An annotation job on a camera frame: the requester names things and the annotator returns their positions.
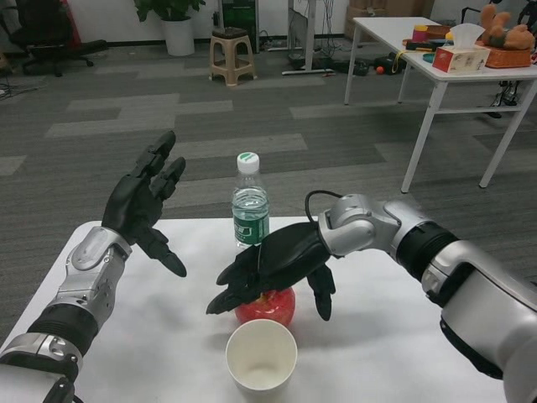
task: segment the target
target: wall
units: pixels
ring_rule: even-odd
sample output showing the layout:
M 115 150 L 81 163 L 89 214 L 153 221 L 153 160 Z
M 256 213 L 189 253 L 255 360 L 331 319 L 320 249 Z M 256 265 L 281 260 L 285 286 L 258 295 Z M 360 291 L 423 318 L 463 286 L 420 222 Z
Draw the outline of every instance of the wall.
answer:
M 258 0 L 259 1 L 259 25 L 261 30 L 266 30 L 269 35 L 287 34 L 286 8 L 288 0 Z M 12 0 L 0 0 L 0 5 L 5 5 Z M 217 10 L 217 0 L 206 0 L 207 5 L 202 7 L 199 13 L 191 15 L 194 21 L 195 37 L 206 39 L 211 36 L 212 14 Z M 461 10 L 470 6 L 481 8 L 487 0 L 436 0 L 432 10 L 432 19 L 455 19 L 461 20 Z M 159 19 L 151 13 L 145 23 L 140 23 L 136 15 L 133 0 L 69 0 L 74 14 L 77 28 L 84 41 L 105 39 L 110 42 L 128 42 L 163 39 Z M 305 13 L 307 0 L 295 0 L 295 9 Z M 323 32 L 324 3 L 317 0 L 317 19 L 315 32 Z M 332 33 L 342 34 L 345 23 L 345 13 L 348 0 L 334 0 L 334 12 L 332 16 Z M 498 5 L 500 10 L 511 11 L 514 18 L 525 5 L 525 0 L 503 0 Z M 477 23 L 478 14 L 468 13 L 468 22 Z M 0 51 L 16 51 L 4 34 L 0 34 Z
M 76 26 L 84 41 L 105 39 L 111 42 L 162 39 L 159 19 L 151 13 L 145 23 L 140 23 L 133 0 L 69 0 Z M 306 0 L 295 0 L 295 7 L 305 11 Z M 332 33 L 342 34 L 347 2 L 335 0 L 332 17 Z M 287 0 L 259 0 L 259 25 L 269 35 L 287 34 Z M 199 13 L 193 12 L 196 38 L 210 38 L 212 14 L 216 2 L 207 0 Z M 317 0 L 316 33 L 322 31 L 324 3 Z
M 431 19 L 454 19 L 459 24 L 461 22 L 461 11 L 464 7 L 482 9 L 488 0 L 436 0 L 431 14 Z M 525 0 L 503 0 L 496 5 L 498 11 L 509 11 L 513 14 L 511 24 L 516 22 L 520 11 L 526 4 Z M 479 14 L 468 11 L 467 23 L 479 24 Z

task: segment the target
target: cardboard box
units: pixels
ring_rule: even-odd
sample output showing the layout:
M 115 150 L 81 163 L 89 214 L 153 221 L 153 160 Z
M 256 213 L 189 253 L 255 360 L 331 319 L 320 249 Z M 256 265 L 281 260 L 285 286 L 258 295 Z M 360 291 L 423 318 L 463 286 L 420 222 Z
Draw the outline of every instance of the cardboard box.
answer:
M 349 7 L 365 9 L 371 7 L 373 0 L 349 0 Z
M 383 9 L 375 9 L 373 10 L 375 17 L 386 17 L 387 13 L 386 10 Z M 354 21 L 352 21 L 353 18 L 360 18 L 360 17 L 371 17 L 372 14 L 368 10 L 361 10 L 359 8 L 353 8 L 353 7 L 347 7 L 347 19 L 345 21 L 345 31 L 344 35 L 346 38 L 349 38 L 352 40 L 354 38 Z M 362 33 L 362 40 L 361 42 L 373 42 L 375 39 L 366 33 Z
M 455 49 L 444 46 L 436 51 L 433 67 L 445 73 L 467 73 L 483 70 L 487 64 L 490 49 L 476 46 L 473 49 Z

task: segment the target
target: white table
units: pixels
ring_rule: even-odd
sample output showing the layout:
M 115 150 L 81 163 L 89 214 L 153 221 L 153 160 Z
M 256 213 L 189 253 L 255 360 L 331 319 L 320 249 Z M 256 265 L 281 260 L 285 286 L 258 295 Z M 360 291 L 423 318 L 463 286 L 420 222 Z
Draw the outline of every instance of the white table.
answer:
M 298 221 L 305 218 L 273 218 L 271 229 Z M 97 224 L 75 230 L 7 342 L 55 296 L 67 254 Z M 205 314 L 222 290 L 217 275 L 234 260 L 232 220 L 164 220 L 157 227 L 188 276 L 172 275 L 133 248 L 114 312 L 84 357 L 77 394 L 85 403 L 238 403 L 224 357 L 236 318 Z M 307 282 L 295 286 L 291 331 L 299 358 L 284 402 L 505 403 L 501 381 L 479 374 L 447 342 L 440 308 L 385 253 L 328 264 L 337 287 L 329 322 L 317 315 Z
M 357 45 L 360 43 L 362 31 L 367 32 L 382 44 L 388 46 L 392 51 L 399 52 L 404 50 L 402 41 L 412 37 L 415 25 L 432 25 L 435 24 L 427 18 L 408 17 L 408 18 L 355 18 L 356 27 L 354 29 L 354 40 L 352 44 L 351 64 L 347 78 L 347 89 L 345 92 L 345 104 L 348 105 L 352 89 L 353 66 L 357 56 Z M 479 186 L 485 188 L 493 177 L 494 172 L 503 158 L 514 134 L 519 128 L 524 115 L 528 111 L 529 105 L 534 100 L 537 92 L 537 66 L 532 65 L 527 68 L 518 69 L 489 69 L 485 68 L 483 72 L 473 72 L 466 74 L 447 74 L 432 66 L 423 60 L 422 53 L 406 53 L 403 59 L 409 64 L 409 67 L 415 68 L 424 76 L 428 77 L 435 83 L 435 89 L 430 96 L 429 106 L 421 124 L 420 134 L 414 147 L 414 153 L 410 159 L 409 168 L 404 177 L 401 191 L 407 193 L 410 183 L 414 177 L 416 166 L 420 161 L 421 152 L 429 134 L 430 125 L 435 115 L 446 113 L 485 113 L 485 112 L 515 112 L 511 123 L 509 124 L 503 139 L 496 150 L 490 164 L 487 167 L 485 175 L 481 179 Z M 410 68 L 404 72 L 403 83 L 399 92 L 398 102 L 401 103 L 404 98 L 404 90 L 409 80 Z M 524 96 L 516 107 L 474 107 L 461 109 L 442 109 L 441 104 L 446 94 L 449 83 L 472 82 L 472 81 L 501 81 L 501 80 L 521 80 L 531 81 L 526 89 Z

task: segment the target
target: plastic stool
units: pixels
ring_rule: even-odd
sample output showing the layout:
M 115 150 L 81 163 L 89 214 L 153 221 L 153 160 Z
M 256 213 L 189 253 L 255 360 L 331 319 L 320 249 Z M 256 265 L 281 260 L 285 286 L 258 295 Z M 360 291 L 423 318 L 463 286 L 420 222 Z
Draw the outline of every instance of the plastic stool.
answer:
M 215 60 L 215 45 L 220 44 L 226 56 L 225 59 Z M 241 59 L 237 56 L 238 44 L 245 44 L 248 48 L 248 60 Z M 252 45 L 248 33 L 244 29 L 226 28 L 225 30 L 216 30 L 212 32 L 211 48 L 209 50 L 209 80 L 215 74 L 224 76 L 227 86 L 236 86 L 237 78 L 243 74 L 252 74 L 256 79 L 253 63 Z

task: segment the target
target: plush toy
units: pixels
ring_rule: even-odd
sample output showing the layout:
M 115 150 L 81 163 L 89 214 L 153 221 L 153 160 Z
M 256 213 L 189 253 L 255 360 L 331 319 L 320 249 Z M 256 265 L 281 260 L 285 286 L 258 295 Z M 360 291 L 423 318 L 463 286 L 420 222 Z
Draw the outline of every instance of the plush toy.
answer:
M 487 46 L 508 50 L 533 49 L 535 37 L 526 25 L 517 25 L 505 31 L 505 24 L 511 19 L 510 13 L 496 14 L 496 6 L 488 4 L 481 12 L 481 25 L 485 28 L 482 41 Z

